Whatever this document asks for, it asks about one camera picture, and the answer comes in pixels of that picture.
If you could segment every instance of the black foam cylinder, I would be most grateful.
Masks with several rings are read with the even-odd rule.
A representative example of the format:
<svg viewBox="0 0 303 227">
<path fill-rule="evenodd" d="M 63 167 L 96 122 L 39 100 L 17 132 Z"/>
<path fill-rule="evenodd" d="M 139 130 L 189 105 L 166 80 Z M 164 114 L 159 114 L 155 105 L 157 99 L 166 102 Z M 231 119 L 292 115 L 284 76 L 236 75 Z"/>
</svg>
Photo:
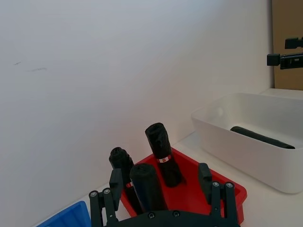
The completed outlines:
<svg viewBox="0 0 303 227">
<path fill-rule="evenodd" d="M 110 152 L 109 162 L 113 169 L 121 169 L 124 192 L 130 202 L 132 208 L 137 214 L 142 214 L 142 209 L 137 198 L 136 192 L 133 187 L 133 183 L 129 177 L 131 168 L 134 166 L 132 158 L 129 154 L 122 148 L 114 148 Z"/>
<path fill-rule="evenodd" d="M 167 210 L 161 185 L 153 165 L 136 164 L 131 169 L 130 177 L 144 212 Z"/>
<path fill-rule="evenodd" d="M 157 159 L 165 184 L 168 187 L 177 186 L 182 181 L 182 174 L 173 157 L 169 137 L 164 125 L 155 123 L 145 130 L 145 134 Z"/>
<path fill-rule="evenodd" d="M 239 127 L 239 126 L 232 127 L 231 131 L 234 131 L 234 132 L 239 133 L 239 134 L 244 135 L 244 136 L 251 137 L 251 138 L 256 139 L 256 140 L 260 140 L 260 141 L 265 142 L 265 143 L 269 143 L 271 145 L 274 145 L 274 146 L 277 146 L 277 147 L 280 147 L 280 148 L 295 149 L 295 147 L 292 146 L 292 145 L 283 143 L 279 140 L 275 140 L 275 139 L 272 139 L 270 137 L 260 135 L 258 133 L 255 133 L 253 131 L 247 130 L 247 129 Z"/>
</svg>

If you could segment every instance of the white table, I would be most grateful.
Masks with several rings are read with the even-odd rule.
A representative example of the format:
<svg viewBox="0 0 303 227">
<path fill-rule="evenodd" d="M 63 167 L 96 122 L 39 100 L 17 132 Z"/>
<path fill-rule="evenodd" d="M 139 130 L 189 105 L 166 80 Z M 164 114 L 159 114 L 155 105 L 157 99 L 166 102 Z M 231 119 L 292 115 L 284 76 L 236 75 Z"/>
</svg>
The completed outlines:
<svg viewBox="0 0 303 227">
<path fill-rule="evenodd" d="M 173 147 L 198 162 L 206 162 L 211 169 L 246 188 L 248 196 L 243 204 L 244 222 L 242 227 L 303 226 L 303 192 L 299 194 L 279 192 L 202 151 L 196 133 L 189 135 Z M 81 200 L 84 200 L 89 208 L 88 196 Z M 122 203 L 120 203 L 116 215 L 119 220 L 129 217 Z"/>
</svg>

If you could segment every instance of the red tray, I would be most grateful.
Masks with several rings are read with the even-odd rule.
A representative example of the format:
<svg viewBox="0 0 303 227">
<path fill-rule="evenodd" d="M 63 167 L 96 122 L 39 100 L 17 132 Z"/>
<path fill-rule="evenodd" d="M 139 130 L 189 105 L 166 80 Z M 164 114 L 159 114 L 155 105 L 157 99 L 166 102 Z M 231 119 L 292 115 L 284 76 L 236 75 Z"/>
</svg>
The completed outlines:
<svg viewBox="0 0 303 227">
<path fill-rule="evenodd" d="M 164 198 L 170 210 L 183 210 L 183 211 L 208 215 L 209 212 L 211 211 L 211 206 L 207 204 L 205 196 L 199 184 L 199 180 L 198 180 L 199 163 L 175 149 L 172 149 L 172 151 L 173 151 L 173 156 L 176 162 L 178 163 L 183 176 L 186 179 L 185 183 L 180 183 L 177 187 L 169 188 L 165 185 L 161 177 L 160 171 L 157 167 L 156 159 L 154 158 L 153 155 L 149 155 L 148 157 L 146 157 L 145 159 L 143 159 L 138 163 L 152 164 L 156 168 L 162 186 Z M 234 183 L 236 205 L 238 211 L 238 220 L 239 220 L 239 224 L 241 224 L 244 220 L 242 204 L 247 197 L 246 189 L 243 186 L 235 183 L 234 181 L 222 176 L 221 174 L 213 170 L 211 170 L 211 173 L 213 175 L 213 181 L 218 181 L 220 183 L 225 183 L 225 182 Z M 121 201 L 131 217 L 137 216 L 136 212 L 134 211 L 129 201 L 127 200 L 124 192 L 122 192 Z M 221 204 L 221 214 L 223 217 L 224 208 L 222 204 Z"/>
</svg>

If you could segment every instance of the screw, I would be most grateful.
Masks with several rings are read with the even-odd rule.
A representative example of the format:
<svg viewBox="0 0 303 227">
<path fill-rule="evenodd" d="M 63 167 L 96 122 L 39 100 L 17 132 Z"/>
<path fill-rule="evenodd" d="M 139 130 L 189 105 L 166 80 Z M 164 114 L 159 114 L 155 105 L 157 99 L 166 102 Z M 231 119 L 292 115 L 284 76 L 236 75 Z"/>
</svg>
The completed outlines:
<svg viewBox="0 0 303 227">
<path fill-rule="evenodd" d="M 226 186 L 229 187 L 229 188 L 232 188 L 233 184 L 232 183 L 227 183 Z"/>
<path fill-rule="evenodd" d="M 174 217 L 179 217 L 180 216 L 180 213 L 179 213 L 179 211 L 174 211 L 174 212 L 172 212 L 172 216 L 174 216 Z"/>
<path fill-rule="evenodd" d="M 92 193 L 90 194 L 91 197 L 95 197 L 96 195 L 97 195 L 96 192 L 92 192 Z"/>
<path fill-rule="evenodd" d="M 152 219 L 152 218 L 155 217 L 155 214 L 151 212 L 151 213 L 149 213 L 147 216 L 148 216 L 149 219 Z"/>
</svg>

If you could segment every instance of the white wall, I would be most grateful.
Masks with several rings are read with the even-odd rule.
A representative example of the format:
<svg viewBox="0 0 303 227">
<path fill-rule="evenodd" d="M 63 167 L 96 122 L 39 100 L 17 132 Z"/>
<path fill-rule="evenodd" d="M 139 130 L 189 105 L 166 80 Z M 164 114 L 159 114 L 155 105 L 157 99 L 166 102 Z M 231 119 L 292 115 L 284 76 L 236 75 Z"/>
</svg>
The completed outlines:
<svg viewBox="0 0 303 227">
<path fill-rule="evenodd" d="M 150 154 L 190 113 L 271 85 L 263 0 L 0 3 L 0 222 L 28 227 L 108 181 L 110 150 Z"/>
</svg>

